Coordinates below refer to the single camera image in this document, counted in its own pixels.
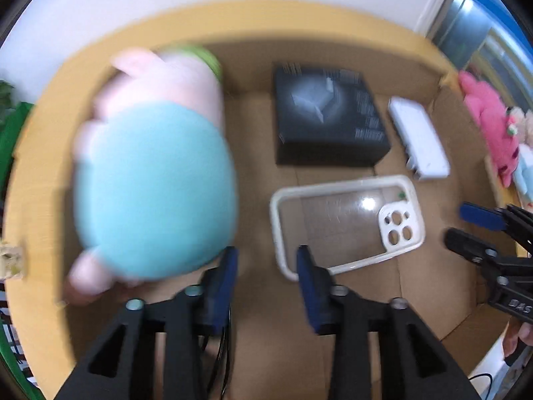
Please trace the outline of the person right hand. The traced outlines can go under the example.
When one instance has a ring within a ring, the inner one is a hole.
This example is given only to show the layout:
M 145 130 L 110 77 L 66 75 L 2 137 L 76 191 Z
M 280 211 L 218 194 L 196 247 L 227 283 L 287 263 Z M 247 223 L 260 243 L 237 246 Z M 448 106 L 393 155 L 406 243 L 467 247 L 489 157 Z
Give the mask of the person right hand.
M 528 346 L 533 346 L 532 325 L 511 319 L 502 341 L 503 353 L 506 358 L 515 352 L 520 340 Z

